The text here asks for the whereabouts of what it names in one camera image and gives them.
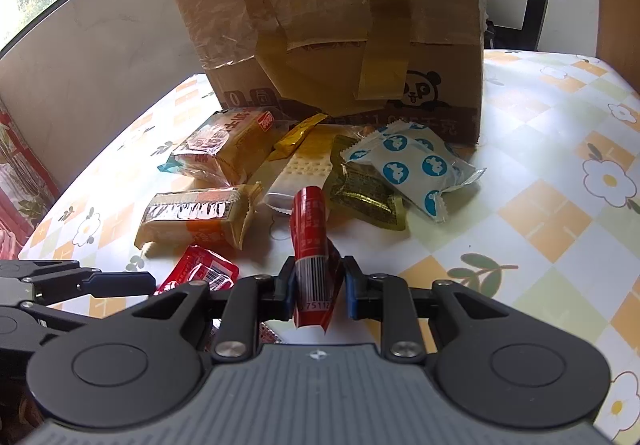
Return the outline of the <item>red snack stick packet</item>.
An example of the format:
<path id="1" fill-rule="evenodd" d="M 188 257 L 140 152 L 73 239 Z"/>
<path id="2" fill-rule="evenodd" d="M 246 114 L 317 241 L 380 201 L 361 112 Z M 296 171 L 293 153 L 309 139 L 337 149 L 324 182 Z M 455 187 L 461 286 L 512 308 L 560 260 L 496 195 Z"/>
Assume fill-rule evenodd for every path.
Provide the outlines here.
<path id="1" fill-rule="evenodd" d="M 326 197 L 319 186 L 306 186 L 294 197 L 290 220 L 294 249 L 294 323 L 318 326 L 331 324 L 345 273 L 341 254 L 326 231 Z"/>

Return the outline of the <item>orange bread pack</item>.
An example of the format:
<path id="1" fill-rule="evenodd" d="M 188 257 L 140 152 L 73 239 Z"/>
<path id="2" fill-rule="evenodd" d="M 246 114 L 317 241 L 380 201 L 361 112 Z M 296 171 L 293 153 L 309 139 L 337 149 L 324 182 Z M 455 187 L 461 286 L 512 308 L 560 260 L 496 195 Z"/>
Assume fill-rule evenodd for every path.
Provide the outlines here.
<path id="1" fill-rule="evenodd" d="M 241 185 L 286 131 L 288 121 L 268 107 L 221 110 L 171 150 L 157 169 L 218 187 Z"/>
<path id="2" fill-rule="evenodd" d="M 134 246 L 195 243 L 241 250 L 260 196 L 260 183 L 156 194 L 142 214 Z"/>

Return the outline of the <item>gold green snack pouch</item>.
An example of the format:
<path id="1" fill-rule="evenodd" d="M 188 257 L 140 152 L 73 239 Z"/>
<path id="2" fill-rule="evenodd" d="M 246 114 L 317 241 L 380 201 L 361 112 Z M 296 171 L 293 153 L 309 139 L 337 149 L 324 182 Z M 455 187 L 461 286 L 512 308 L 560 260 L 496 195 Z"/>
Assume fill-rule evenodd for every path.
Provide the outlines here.
<path id="1" fill-rule="evenodd" d="M 370 223 L 379 228 L 403 231 L 406 209 L 401 196 L 370 165 L 346 161 L 341 152 L 356 140 L 336 135 L 330 161 L 332 170 L 323 185 L 331 211 Z"/>

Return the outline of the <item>small yellow snack packet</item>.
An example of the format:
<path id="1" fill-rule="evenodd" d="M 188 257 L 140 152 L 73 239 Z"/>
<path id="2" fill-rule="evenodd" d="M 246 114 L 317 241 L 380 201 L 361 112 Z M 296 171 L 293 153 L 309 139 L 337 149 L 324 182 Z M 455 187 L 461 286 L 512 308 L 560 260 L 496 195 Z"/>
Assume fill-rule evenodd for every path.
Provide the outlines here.
<path id="1" fill-rule="evenodd" d="M 267 157 L 267 160 L 275 161 L 290 157 L 292 153 L 297 150 L 299 145 L 304 142 L 304 139 L 306 139 L 306 136 L 310 131 L 315 126 L 318 126 L 318 124 L 321 124 L 322 121 L 326 120 L 326 118 L 328 118 L 326 114 L 315 114 L 314 116 L 300 121 L 273 145 L 273 150 Z"/>

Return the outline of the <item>red patterned cloth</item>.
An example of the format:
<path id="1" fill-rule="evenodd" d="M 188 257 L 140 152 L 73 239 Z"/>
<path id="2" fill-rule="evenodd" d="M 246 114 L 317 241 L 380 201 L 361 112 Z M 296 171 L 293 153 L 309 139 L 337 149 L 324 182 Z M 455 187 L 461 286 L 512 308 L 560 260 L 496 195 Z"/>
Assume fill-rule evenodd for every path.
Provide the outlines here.
<path id="1" fill-rule="evenodd" d="M 1 259 L 14 260 L 58 198 L 58 187 L 4 105 L 0 136 Z"/>

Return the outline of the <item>white blue dotted packet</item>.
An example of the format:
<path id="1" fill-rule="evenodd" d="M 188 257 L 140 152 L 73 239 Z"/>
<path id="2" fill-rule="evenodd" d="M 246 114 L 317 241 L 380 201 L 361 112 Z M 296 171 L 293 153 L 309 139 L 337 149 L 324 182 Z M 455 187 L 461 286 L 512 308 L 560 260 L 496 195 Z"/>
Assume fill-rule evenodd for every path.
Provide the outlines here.
<path id="1" fill-rule="evenodd" d="M 444 199 L 484 174 L 458 157 L 431 128 L 396 120 L 341 152 L 349 164 L 372 167 L 388 185 L 436 222 L 448 211 Z"/>

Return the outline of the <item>white cracker pack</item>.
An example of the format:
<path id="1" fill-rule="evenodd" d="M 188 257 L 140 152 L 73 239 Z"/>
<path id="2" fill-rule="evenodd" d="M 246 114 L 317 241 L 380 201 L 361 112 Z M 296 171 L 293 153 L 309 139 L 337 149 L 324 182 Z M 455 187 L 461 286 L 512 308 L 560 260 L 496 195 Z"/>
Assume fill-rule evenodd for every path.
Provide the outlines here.
<path id="1" fill-rule="evenodd" d="M 331 146 L 300 146 L 271 184 L 265 204 L 274 211 L 290 214 L 296 194 L 305 187 L 322 188 L 332 170 Z"/>

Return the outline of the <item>floral checked table cover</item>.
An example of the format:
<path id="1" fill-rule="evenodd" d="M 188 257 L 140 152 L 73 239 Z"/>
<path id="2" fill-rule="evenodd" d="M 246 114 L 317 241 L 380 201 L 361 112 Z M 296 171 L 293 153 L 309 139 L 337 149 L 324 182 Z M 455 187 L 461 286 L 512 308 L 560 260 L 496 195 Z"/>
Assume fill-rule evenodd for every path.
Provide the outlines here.
<path id="1" fill-rule="evenodd" d="M 599 429 L 639 439 L 639 96 L 597 58 L 491 51 L 480 142 L 460 154 L 483 170 L 450 193 L 447 219 L 416 208 L 405 231 L 341 214 L 328 228 L 363 272 L 425 288 L 449 278 L 594 344 L 610 363 Z M 160 171 L 219 106 L 200 75 L 119 134 L 43 218 L 25 260 L 76 260 L 164 280 L 180 248 L 134 246 L 145 207 L 191 179 Z"/>

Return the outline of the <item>taped cardboard box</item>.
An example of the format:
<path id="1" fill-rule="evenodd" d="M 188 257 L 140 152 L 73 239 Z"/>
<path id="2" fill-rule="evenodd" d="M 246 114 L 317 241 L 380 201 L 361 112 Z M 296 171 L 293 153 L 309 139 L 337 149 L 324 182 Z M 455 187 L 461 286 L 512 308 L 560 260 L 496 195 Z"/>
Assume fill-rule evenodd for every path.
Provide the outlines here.
<path id="1" fill-rule="evenodd" d="M 175 0 L 219 101 L 480 136 L 482 0 Z"/>

